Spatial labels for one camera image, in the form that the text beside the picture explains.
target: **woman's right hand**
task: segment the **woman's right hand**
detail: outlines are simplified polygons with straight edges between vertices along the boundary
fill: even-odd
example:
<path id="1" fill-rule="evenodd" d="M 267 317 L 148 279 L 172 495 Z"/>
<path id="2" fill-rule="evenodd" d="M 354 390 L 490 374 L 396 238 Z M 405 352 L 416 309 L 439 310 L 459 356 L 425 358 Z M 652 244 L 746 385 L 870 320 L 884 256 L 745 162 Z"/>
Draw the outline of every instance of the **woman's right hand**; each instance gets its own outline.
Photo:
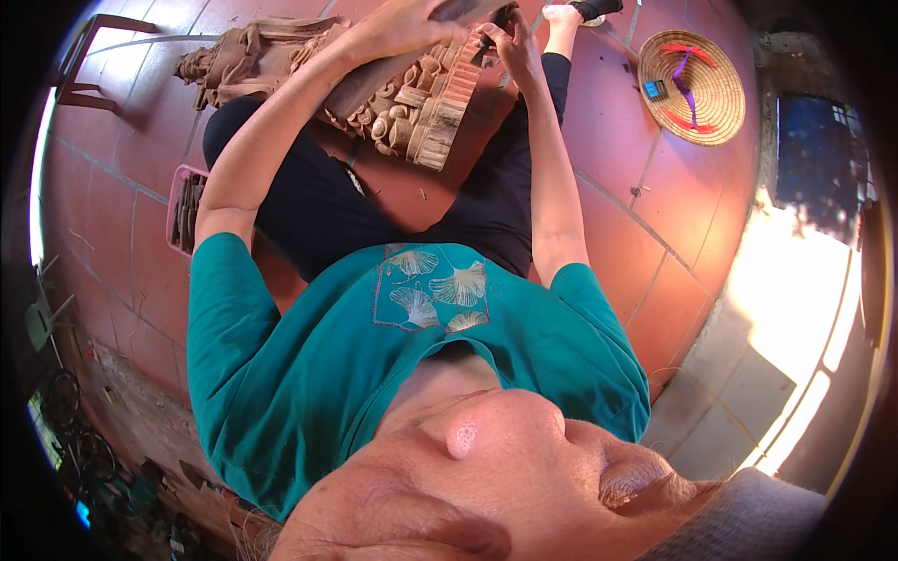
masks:
<path id="1" fill-rule="evenodd" d="M 520 11 L 515 9 L 511 13 L 504 30 L 495 23 L 484 23 L 475 31 L 486 33 L 496 43 L 495 49 L 502 65 L 524 97 L 533 88 L 545 82 L 546 77 L 542 73 L 536 39 Z"/>

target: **black sandal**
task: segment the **black sandal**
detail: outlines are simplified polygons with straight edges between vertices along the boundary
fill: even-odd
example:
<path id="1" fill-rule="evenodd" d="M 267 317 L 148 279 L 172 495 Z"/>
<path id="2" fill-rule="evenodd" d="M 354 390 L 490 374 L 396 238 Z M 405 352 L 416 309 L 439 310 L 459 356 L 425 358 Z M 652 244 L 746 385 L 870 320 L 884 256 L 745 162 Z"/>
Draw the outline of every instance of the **black sandal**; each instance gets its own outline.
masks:
<path id="1" fill-rule="evenodd" d="M 623 10 L 622 0 L 571 0 L 568 2 L 574 6 L 583 16 L 584 27 L 602 25 L 607 13 L 615 13 Z"/>

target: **bicycle wheel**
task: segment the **bicycle wheel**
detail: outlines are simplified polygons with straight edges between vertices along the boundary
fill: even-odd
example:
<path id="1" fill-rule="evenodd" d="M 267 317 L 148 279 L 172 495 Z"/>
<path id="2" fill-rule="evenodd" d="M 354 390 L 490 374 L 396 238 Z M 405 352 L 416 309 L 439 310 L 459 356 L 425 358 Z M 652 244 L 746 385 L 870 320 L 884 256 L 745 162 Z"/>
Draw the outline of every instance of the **bicycle wheel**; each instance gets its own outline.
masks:
<path id="1" fill-rule="evenodd" d="M 111 483 L 119 473 L 119 461 L 106 439 L 87 430 L 78 436 L 78 456 L 91 474 L 103 483 Z"/>
<path id="2" fill-rule="evenodd" d="M 81 407 L 81 387 L 75 375 L 60 368 L 47 385 L 43 415 L 48 424 L 60 433 L 72 428 Z"/>

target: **red tile floor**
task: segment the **red tile floor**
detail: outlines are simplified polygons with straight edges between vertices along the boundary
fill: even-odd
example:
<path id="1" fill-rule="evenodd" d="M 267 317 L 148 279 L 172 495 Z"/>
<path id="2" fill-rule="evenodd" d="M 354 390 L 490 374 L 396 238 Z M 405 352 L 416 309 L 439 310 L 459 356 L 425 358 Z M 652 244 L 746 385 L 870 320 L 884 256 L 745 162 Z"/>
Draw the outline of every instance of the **red tile floor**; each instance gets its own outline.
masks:
<path id="1" fill-rule="evenodd" d="M 211 108 L 191 108 L 195 86 L 172 76 L 178 57 L 255 17 L 345 15 L 371 0 L 105 0 L 96 13 L 155 23 L 161 33 L 104 30 L 79 82 L 98 83 L 123 108 L 57 107 L 42 191 L 46 254 L 59 254 L 53 297 L 77 295 L 76 313 L 160 389 L 189 407 L 184 344 L 189 261 L 164 239 L 175 168 L 205 168 L 200 149 Z M 542 0 L 520 2 L 544 43 Z M 691 145 L 660 130 L 636 91 L 641 44 L 664 29 L 714 40 L 742 77 L 746 118 L 728 144 Z M 501 66 L 486 70 L 449 162 L 434 173 L 387 159 L 324 125 L 322 145 L 351 163 L 399 224 L 420 230 L 453 201 L 515 99 Z M 595 29 L 581 29 L 563 128 L 583 201 L 589 255 L 639 360 L 652 397 L 673 374 L 705 322 L 730 268 L 754 186 L 759 111 L 749 31 L 729 0 L 625 0 Z M 648 187 L 640 197 L 631 189 Z M 424 199 L 420 189 L 427 194 Z M 296 272 L 270 248 L 254 250 L 281 309 L 302 292 Z"/>

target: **woman's left hand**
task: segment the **woman's left hand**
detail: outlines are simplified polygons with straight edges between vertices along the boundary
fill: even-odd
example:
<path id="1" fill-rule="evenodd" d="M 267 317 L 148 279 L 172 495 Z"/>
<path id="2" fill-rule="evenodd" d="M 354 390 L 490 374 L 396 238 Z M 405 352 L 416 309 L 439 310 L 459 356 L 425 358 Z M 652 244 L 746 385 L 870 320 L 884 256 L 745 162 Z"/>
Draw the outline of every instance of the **woman's left hand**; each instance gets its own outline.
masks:
<path id="1" fill-rule="evenodd" d="M 463 40 L 468 31 L 455 22 L 427 17 L 447 0 L 388 0 L 344 33 L 347 47 L 367 60 L 394 57 L 436 43 Z"/>

